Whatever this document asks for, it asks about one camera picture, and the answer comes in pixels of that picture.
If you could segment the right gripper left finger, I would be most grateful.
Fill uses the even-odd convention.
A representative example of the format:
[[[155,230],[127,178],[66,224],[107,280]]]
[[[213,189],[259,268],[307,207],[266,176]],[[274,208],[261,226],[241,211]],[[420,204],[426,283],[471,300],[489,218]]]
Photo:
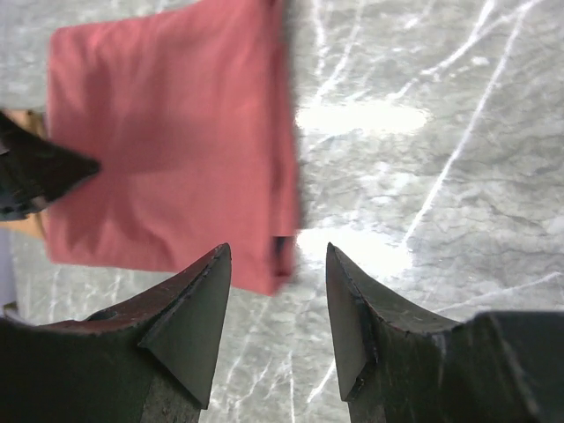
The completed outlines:
[[[2,421],[198,421],[210,403],[231,270],[222,244],[83,321],[4,318]]]

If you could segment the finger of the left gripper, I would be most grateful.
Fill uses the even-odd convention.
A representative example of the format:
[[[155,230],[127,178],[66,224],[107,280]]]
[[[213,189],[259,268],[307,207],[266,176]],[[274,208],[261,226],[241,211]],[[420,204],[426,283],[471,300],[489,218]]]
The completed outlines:
[[[1,114],[1,219],[42,212],[100,171],[98,161],[61,147]]]

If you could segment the rust red tank top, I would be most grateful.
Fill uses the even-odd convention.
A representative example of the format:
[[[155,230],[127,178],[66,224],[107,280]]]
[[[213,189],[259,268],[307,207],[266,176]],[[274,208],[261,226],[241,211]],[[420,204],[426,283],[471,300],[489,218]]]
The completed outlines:
[[[52,261],[178,272],[228,243],[235,287],[271,295],[290,278],[285,14],[281,1],[199,1],[53,33],[48,134],[101,170],[48,208]]]

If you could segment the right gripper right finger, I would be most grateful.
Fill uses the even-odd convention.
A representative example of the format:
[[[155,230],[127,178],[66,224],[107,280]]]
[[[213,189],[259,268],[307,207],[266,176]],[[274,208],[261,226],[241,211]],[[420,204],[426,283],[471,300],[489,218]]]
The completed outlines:
[[[459,323],[326,252],[338,387],[353,422],[560,422],[563,314],[493,310]]]

